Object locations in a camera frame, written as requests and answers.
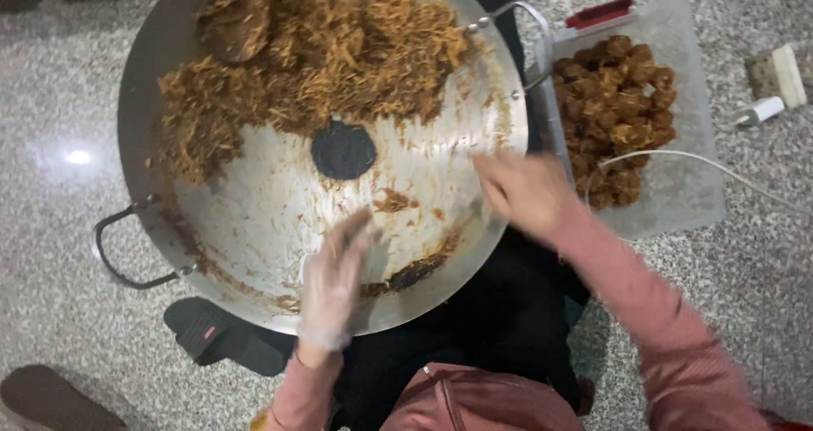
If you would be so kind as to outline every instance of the pink sleeve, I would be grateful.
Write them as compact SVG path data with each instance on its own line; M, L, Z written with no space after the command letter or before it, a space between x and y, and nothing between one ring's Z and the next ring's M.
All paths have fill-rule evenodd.
M285 380L277 389L266 416L265 431L314 431L327 425L333 384L341 371L341 353L318 369L304 366L296 352L285 368Z
M641 354L655 431L768 430L717 335L641 257L580 203L548 241L624 324Z

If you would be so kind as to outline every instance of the person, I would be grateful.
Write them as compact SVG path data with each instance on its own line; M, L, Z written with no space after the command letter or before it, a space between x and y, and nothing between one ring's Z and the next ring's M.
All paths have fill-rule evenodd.
M678 290L590 214L556 157L502 153L475 156L473 164L493 209L570 262L630 333L641 355L652 429L769 429L717 335ZM360 271L365 252L380 236L367 228L370 219L369 210L355 213L328 232L320 252L307 261L299 345L285 381L252 429L330 426ZM573 407L554 388L516 374L429 362L399 387L401 395L381 429L582 429Z

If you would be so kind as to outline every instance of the hand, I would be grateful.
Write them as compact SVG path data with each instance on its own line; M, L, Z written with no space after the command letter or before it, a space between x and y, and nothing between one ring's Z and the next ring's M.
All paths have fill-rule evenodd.
M310 351L339 351L351 340L347 323L359 301L367 251L380 237L366 229L371 218L370 209L352 214L326 232L319 252L305 260L297 333Z
M516 228L545 239L563 209L579 204L555 155L472 156L488 203Z

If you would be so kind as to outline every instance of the pink shirt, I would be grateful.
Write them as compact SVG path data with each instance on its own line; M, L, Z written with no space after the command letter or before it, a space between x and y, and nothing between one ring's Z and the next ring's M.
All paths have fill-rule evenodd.
M581 204L569 207L563 219L567 222L547 241L630 332L642 359L650 427L767 431L739 370L680 291L647 269ZM261 417L264 429L322 429L340 370L340 354L320 369L303 366L294 355L274 404ZM564 399L545 384L430 363L404 389L382 429L576 431L582 425Z

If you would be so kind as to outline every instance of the white cable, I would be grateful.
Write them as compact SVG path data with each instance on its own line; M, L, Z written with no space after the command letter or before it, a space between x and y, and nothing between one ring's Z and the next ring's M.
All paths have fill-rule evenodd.
M608 160L604 161L603 163L599 164L598 167L604 167L607 164L612 164L612 163L615 163L616 161L621 161L622 159L627 159L628 157L640 156L640 155L655 155L655 154L680 155L680 156L693 157L694 159L699 159L700 161L703 161L706 164L709 164L711 166L716 167L717 169L720 169L721 171L725 172L729 176L734 177L735 180L738 180L740 183L747 186L748 188L753 189L757 193L760 193L763 196L768 197L768 198L778 202L779 204L783 204L783 205L787 206L790 209L796 210L799 213L802 213L802 214L804 214L806 216L813 217L813 210L808 209L807 207L797 206L796 204L793 204L792 202L789 202L789 201L787 201L785 199L782 199L781 197L778 197L778 196L776 196L776 195L774 195L772 193L768 193L767 190L758 187L757 185L755 185L750 180L747 180L745 177L738 176L733 171L728 169L726 166L723 166L722 164L719 164L719 163L715 163L714 161L711 161L709 158L703 157L703 156L700 156L700 155L690 154L690 153L687 153L687 152L681 152L681 151L678 151L678 150L643 150L643 151L640 151L640 152L633 152L633 153L630 153L630 154L621 155L621 156L618 156L618 157L608 159ZM587 206L587 208L590 207L590 199L589 199L589 196L590 196L590 184L593 183L593 177L596 176L597 171L598 171L598 169L593 171L590 174L590 177L587 178L587 187L584 189L584 204Z

